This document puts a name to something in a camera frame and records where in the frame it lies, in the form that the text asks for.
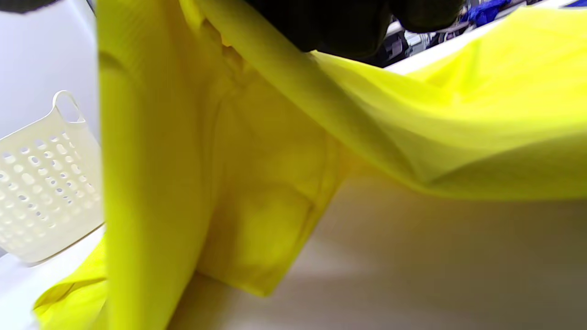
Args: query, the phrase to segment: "blue cloth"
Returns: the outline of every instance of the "blue cloth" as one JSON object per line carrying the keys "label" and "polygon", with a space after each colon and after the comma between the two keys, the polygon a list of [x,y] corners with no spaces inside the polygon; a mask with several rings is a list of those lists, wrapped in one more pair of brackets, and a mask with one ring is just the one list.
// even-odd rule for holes
{"label": "blue cloth", "polygon": [[567,5],[566,7],[587,7],[587,0],[575,1],[572,4]]}
{"label": "blue cloth", "polygon": [[493,22],[497,13],[500,12],[500,8],[510,2],[511,0],[489,0],[483,2],[481,5],[469,9],[465,16],[461,18],[461,22],[471,21],[477,27]]}

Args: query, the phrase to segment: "white laundry basket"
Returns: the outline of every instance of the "white laundry basket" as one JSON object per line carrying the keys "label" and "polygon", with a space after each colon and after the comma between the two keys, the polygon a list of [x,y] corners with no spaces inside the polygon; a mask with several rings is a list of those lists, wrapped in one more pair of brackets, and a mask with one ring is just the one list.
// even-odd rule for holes
{"label": "white laundry basket", "polygon": [[[57,100],[79,113],[67,122]],[[0,247],[26,262],[63,250],[103,222],[100,147],[72,95],[0,139]]]}

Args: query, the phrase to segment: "basket handle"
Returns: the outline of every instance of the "basket handle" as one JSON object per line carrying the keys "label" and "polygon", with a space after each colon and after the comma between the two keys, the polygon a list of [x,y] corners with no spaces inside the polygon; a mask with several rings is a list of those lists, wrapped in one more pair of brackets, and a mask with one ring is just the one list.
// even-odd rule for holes
{"label": "basket handle", "polygon": [[75,107],[75,110],[76,110],[78,117],[77,117],[77,121],[75,121],[74,123],[86,122],[86,119],[83,117],[83,113],[79,110],[79,106],[77,106],[77,102],[75,102],[73,95],[67,90],[60,90],[57,93],[55,93],[55,95],[53,96],[53,109],[56,109],[59,112],[59,114],[61,115],[61,118],[63,118],[66,122],[68,122],[68,120],[65,119],[61,110],[59,110],[59,107],[57,107],[57,100],[62,95],[67,96],[69,98],[69,100],[73,103],[73,106]]}

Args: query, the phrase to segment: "yellow fabric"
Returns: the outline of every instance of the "yellow fabric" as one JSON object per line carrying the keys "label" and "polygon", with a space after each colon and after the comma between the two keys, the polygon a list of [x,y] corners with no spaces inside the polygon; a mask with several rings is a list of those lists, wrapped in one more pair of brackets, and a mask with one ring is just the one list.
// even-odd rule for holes
{"label": "yellow fabric", "polygon": [[585,12],[517,11],[411,77],[301,54],[240,0],[98,16],[108,303],[92,257],[92,303],[57,285],[44,329],[164,329],[196,267],[271,293],[363,162],[445,197],[587,196]]}

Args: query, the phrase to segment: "black glove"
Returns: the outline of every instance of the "black glove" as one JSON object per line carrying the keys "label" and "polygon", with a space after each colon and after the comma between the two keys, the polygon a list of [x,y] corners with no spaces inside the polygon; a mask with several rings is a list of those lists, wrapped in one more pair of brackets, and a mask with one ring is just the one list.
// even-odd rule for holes
{"label": "black glove", "polygon": [[457,19],[464,0],[246,0],[303,52],[348,58],[374,54],[392,15],[409,31],[432,32]]}
{"label": "black glove", "polygon": [[44,6],[48,6],[58,0],[0,0],[0,11],[24,14]]}

